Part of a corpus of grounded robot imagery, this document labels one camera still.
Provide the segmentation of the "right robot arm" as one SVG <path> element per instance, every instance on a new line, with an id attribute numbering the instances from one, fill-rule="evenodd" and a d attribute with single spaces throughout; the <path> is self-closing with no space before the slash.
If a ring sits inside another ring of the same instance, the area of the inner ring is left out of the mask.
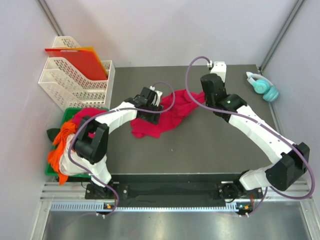
<path id="1" fill-rule="evenodd" d="M 256 188 L 273 187 L 286 191 L 307 171 L 310 148 L 304 142 L 294 142 L 279 135 L 257 116 L 237 94 L 228 94 L 225 83 L 216 73 L 201 77 L 205 105 L 216 108 L 217 116 L 240 130 L 267 156 L 271 164 L 256 170 L 244 171 L 233 185 L 233 192 L 245 198 Z"/>

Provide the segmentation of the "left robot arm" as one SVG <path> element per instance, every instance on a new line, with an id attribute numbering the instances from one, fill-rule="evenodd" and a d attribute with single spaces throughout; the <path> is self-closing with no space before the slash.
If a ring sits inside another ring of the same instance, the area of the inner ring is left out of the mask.
<path id="1" fill-rule="evenodd" d="M 69 161 L 89 174 L 96 185 L 96 192 L 102 198 L 109 198 L 114 187 L 107 169 L 107 149 L 109 135 L 127 122 L 142 119 L 151 124 L 159 122 L 163 106 L 160 105 L 163 93 L 155 87 L 144 87 L 135 97 L 125 99 L 119 106 L 85 116 L 74 135 L 68 150 Z"/>

